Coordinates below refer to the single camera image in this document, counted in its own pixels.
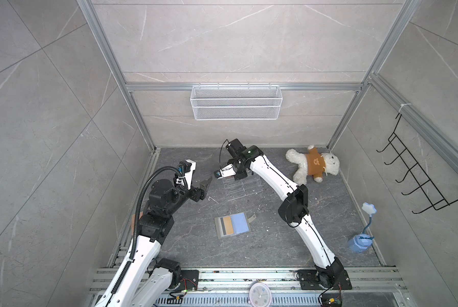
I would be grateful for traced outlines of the clear acrylic organizer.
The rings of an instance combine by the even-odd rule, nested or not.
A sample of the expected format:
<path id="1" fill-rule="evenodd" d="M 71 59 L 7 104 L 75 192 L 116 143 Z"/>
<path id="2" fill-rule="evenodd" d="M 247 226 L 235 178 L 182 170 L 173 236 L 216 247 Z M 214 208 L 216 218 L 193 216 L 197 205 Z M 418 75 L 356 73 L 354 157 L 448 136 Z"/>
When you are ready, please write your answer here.
<path id="1" fill-rule="evenodd" d="M 223 178 L 222 183 L 225 189 L 225 198 L 229 201 L 256 195 L 263 190 L 262 181 L 256 175 L 248 176 L 242 180 L 235 180 L 233 177 Z"/>

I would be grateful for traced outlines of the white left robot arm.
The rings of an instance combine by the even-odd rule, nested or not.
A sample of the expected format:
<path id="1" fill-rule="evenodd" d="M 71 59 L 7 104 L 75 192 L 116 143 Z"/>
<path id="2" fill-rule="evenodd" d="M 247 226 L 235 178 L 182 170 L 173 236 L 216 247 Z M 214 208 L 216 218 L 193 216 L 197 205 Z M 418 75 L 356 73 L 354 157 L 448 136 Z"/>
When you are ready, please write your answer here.
<path id="1" fill-rule="evenodd" d="M 182 177 L 181 183 L 154 178 L 151 176 L 141 189 L 129 250 L 96 306 L 152 306 L 165 290 L 180 283 L 180 264 L 163 258 L 154 265 L 148 281 L 140 285 L 174 225 L 173 214 L 188 200 L 204 200 L 212 178 L 198 187 L 188 185 L 187 177 Z"/>

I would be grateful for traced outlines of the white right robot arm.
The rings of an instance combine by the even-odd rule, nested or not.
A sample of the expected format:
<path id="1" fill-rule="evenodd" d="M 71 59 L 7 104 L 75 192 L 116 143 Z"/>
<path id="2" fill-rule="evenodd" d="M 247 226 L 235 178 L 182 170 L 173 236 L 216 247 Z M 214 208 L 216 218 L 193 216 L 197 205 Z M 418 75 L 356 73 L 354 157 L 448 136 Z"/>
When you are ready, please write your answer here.
<path id="1" fill-rule="evenodd" d="M 312 255 L 317 270 L 316 280 L 324 289 L 338 284 L 345 269 L 340 259 L 329 249 L 315 227 L 308 210 L 308 188 L 298 185 L 281 173 L 256 146 L 245 147 L 238 139 L 229 141 L 226 149 L 232 156 L 228 165 L 220 168 L 220 178 L 244 179 L 249 172 L 259 175 L 277 193 L 283 203 L 278 209 L 281 219 L 296 229 Z"/>

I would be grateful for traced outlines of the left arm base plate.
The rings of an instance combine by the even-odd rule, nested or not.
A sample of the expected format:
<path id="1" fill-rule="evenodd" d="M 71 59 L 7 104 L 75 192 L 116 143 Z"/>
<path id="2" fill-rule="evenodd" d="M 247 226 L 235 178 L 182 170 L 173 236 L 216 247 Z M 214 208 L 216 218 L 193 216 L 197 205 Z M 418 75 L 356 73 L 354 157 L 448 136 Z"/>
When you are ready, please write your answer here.
<path id="1" fill-rule="evenodd" d="M 180 274 L 174 277 L 173 282 L 175 287 L 171 291 L 174 292 L 198 290 L 199 271 L 182 269 Z"/>

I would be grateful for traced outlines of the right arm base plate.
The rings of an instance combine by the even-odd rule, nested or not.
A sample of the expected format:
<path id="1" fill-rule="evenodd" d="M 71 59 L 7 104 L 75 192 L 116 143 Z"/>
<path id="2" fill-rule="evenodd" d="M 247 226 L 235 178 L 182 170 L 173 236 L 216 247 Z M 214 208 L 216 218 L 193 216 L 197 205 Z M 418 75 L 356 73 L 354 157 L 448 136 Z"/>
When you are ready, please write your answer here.
<path id="1" fill-rule="evenodd" d="M 320 276 L 316 269 L 300 269 L 296 274 L 297 280 L 300 283 L 302 290 L 327 290 L 330 285 L 321 282 Z M 332 290 L 352 290 L 348 272 L 341 272 L 338 277 L 335 278 Z"/>

